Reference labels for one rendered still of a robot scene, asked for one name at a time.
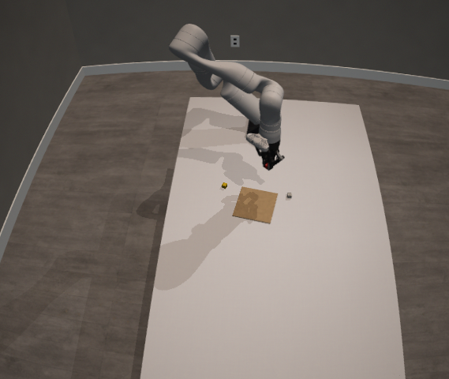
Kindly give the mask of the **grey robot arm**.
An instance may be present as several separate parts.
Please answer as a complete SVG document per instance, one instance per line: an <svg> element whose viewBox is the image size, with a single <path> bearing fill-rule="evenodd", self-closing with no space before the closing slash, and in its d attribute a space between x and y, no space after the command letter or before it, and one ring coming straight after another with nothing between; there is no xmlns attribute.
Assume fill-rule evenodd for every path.
<svg viewBox="0 0 449 379"><path fill-rule="evenodd" d="M184 25L170 43L169 49L174 55L188 62L197 80L206 89L217 88L223 80L221 97L254 125L260 124L258 134L246 135L250 144L267 152L268 144L280 140L280 112L284 91L277 82L257 75L242 64L217 62L209 47L206 33L194 24ZM254 91L261 93L260 100L252 94Z"/></svg>

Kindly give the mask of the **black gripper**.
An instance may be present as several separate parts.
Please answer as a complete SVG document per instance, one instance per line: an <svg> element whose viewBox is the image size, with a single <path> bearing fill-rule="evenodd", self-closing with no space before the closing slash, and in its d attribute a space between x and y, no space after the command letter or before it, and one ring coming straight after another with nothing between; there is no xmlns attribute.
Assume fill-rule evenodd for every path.
<svg viewBox="0 0 449 379"><path fill-rule="evenodd" d="M279 163L281 160L284 159L284 156L281 156L279 154L280 140L274 144L268 144L268 145L269 145L269 149L267 152L260 152L260 150L258 148L256 148L256 147L255 148L256 148L258 155L262 157L263 167L265 167L265 164L268 163L268 170L271 170L273 168L273 166L275 166L277 163ZM275 156L277 156L276 161L275 161Z"/></svg>

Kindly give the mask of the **brown square mat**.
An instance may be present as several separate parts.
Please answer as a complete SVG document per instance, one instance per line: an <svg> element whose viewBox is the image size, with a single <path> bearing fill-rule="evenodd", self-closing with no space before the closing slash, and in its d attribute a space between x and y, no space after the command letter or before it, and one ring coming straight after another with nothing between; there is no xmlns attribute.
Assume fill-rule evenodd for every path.
<svg viewBox="0 0 449 379"><path fill-rule="evenodd" d="M278 194L242 187L233 216L271 223Z"/></svg>

